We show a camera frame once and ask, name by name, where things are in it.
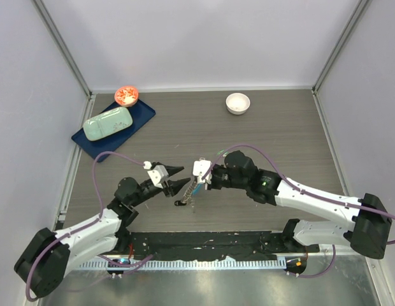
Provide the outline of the black key fob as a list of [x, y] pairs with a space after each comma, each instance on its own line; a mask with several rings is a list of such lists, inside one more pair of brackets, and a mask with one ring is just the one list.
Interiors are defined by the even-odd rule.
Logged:
[[174, 202], [174, 205], [177, 207], [186, 206], [186, 204], [187, 204], [186, 202], [182, 202], [180, 200]]

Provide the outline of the large keyring with blue handle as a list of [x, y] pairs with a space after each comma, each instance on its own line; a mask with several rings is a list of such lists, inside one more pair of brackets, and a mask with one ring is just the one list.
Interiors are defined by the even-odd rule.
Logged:
[[194, 210], [194, 196], [202, 187], [202, 184], [199, 183], [197, 177], [194, 177], [193, 181], [190, 183], [188, 188], [185, 190], [180, 201], [186, 202], [186, 206], [190, 206], [192, 210]]

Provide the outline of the green tagged key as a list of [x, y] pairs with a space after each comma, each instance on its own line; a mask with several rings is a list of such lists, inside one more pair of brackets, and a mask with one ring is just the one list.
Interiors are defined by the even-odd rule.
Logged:
[[222, 157], [226, 157], [227, 156], [227, 151], [226, 150], [221, 150], [219, 152], [217, 152], [218, 156], [222, 156]]

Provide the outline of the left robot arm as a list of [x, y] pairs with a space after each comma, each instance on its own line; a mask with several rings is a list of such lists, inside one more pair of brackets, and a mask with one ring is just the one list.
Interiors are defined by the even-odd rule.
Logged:
[[129, 247], [127, 227], [138, 216], [136, 206], [160, 193], [176, 196], [190, 178], [172, 181], [170, 177], [183, 169], [147, 162], [148, 179], [139, 183], [132, 177], [123, 178], [100, 213], [66, 229], [39, 230], [14, 266], [25, 282], [26, 298], [34, 302], [49, 295], [70, 271], [98, 255], [125, 253]]

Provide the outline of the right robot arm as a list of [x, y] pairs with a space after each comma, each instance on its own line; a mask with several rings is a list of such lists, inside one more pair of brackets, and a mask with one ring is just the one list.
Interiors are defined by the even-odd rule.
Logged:
[[229, 153], [223, 165], [195, 162], [193, 174], [207, 190], [242, 189], [257, 203], [294, 208], [322, 218], [319, 222], [289, 220], [281, 236], [287, 251], [331, 244], [348, 246], [367, 258], [384, 258], [392, 220], [373, 194], [358, 198], [314, 189], [258, 168], [239, 150]]

